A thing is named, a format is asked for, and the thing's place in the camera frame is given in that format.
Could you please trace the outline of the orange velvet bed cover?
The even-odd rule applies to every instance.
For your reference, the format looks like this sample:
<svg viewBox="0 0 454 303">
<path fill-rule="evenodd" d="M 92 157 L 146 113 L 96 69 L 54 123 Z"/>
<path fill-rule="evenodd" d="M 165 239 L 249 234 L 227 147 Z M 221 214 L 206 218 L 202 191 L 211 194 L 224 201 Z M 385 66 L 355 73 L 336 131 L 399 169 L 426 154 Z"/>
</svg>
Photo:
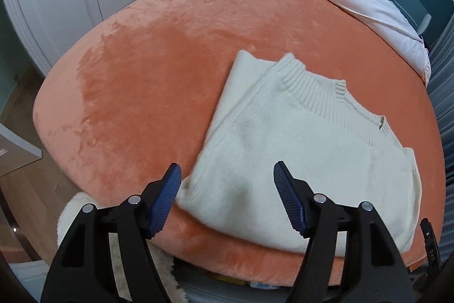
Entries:
<svg viewBox="0 0 454 303">
<path fill-rule="evenodd" d="M 138 0 L 94 27 L 56 63 L 33 122 L 56 164 L 98 204 L 113 206 L 162 178 L 188 175 L 239 50 L 343 79 L 415 151 L 420 215 L 436 233 L 445 163 L 421 78 L 375 32 L 327 0 Z"/>
</svg>

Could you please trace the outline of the cream knit cardigan red buttons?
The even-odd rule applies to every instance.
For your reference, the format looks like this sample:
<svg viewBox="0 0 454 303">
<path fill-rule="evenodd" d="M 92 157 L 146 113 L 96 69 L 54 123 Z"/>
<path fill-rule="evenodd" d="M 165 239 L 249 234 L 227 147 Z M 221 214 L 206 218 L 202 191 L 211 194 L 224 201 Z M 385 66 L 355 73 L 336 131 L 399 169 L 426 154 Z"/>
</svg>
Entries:
<svg viewBox="0 0 454 303">
<path fill-rule="evenodd" d="M 413 149 L 343 80 L 239 51 L 205 143 L 177 196 L 202 224 L 270 248 L 303 253 L 273 180 L 275 163 L 337 204 L 373 204 L 400 252 L 413 243 L 422 185 Z"/>
</svg>

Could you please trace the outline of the blue grey curtain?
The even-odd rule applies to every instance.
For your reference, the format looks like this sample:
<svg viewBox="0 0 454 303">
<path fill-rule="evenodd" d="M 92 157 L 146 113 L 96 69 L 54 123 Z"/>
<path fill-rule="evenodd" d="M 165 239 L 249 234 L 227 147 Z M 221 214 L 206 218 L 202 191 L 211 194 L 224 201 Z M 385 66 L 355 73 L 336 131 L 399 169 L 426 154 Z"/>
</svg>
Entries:
<svg viewBox="0 0 454 303">
<path fill-rule="evenodd" d="M 444 146 L 453 141 L 453 49 L 451 16 L 430 50 L 432 75 L 427 88 Z"/>
</svg>

